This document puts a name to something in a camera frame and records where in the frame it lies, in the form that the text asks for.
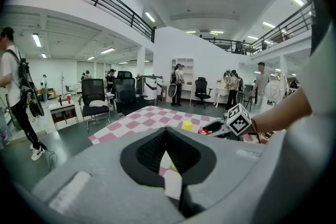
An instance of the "red object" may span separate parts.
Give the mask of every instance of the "red object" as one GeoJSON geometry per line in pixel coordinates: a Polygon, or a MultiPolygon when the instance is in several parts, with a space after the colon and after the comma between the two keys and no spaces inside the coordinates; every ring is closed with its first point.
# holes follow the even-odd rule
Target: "red object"
{"type": "Polygon", "coordinates": [[[205,134],[205,135],[207,135],[207,134],[209,134],[209,131],[206,130],[206,129],[200,128],[199,131],[198,131],[198,133],[199,134],[205,134]]]}

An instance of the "black hair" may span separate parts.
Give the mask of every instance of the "black hair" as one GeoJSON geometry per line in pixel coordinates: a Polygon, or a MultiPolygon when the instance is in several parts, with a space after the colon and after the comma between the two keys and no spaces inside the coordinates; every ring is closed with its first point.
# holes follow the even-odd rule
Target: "black hair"
{"type": "Polygon", "coordinates": [[[14,41],[14,30],[11,27],[5,27],[1,32],[1,37],[8,37],[10,41],[14,41]]]}

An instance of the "white pillar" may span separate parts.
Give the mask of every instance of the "white pillar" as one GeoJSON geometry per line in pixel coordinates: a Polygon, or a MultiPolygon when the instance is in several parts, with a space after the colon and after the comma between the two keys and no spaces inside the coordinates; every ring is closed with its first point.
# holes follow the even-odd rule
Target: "white pillar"
{"type": "Polygon", "coordinates": [[[285,76],[287,76],[288,68],[287,68],[287,61],[284,55],[280,55],[280,70],[282,73],[285,74],[285,76]]]}
{"type": "Polygon", "coordinates": [[[141,46],[138,50],[138,59],[136,63],[137,74],[144,75],[146,48],[141,46]]]}
{"type": "Polygon", "coordinates": [[[97,62],[93,63],[93,79],[97,78],[97,62]]]}

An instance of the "gray shirt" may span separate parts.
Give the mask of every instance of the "gray shirt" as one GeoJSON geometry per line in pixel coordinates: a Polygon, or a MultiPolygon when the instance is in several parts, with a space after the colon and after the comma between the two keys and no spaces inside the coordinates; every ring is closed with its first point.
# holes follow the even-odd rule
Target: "gray shirt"
{"type": "Polygon", "coordinates": [[[258,95],[265,95],[265,88],[267,83],[271,80],[268,73],[264,72],[264,74],[259,74],[257,76],[257,87],[258,87],[258,95]]]}

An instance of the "dark green floor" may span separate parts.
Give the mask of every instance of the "dark green floor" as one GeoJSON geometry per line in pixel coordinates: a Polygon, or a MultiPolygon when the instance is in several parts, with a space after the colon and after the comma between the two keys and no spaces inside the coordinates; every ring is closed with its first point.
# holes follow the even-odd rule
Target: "dark green floor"
{"type": "MultiPolygon", "coordinates": [[[[212,104],[206,109],[201,105],[193,107],[189,106],[189,101],[183,101],[182,106],[172,107],[169,103],[159,103],[160,107],[188,112],[199,115],[207,115],[212,117],[221,118],[224,113],[224,106],[220,105],[216,109],[212,104]]],[[[112,121],[117,120],[119,117],[115,112],[111,112],[112,121]]],[[[51,157],[51,167],[61,166],[67,160],[74,157],[87,147],[91,146],[88,139],[89,136],[108,125],[107,120],[101,120],[97,123],[90,125],[90,133],[87,132],[84,123],[75,124],[67,128],[61,129],[58,132],[47,134],[39,137],[40,140],[48,147],[50,151],[55,151],[56,157],[51,157]]],[[[49,173],[49,152],[46,152],[37,161],[32,161],[31,150],[29,148],[30,142],[24,141],[17,144],[12,144],[0,150],[0,157],[7,168],[7,172],[13,181],[16,181],[27,190],[31,190],[42,178],[49,173]]]]}

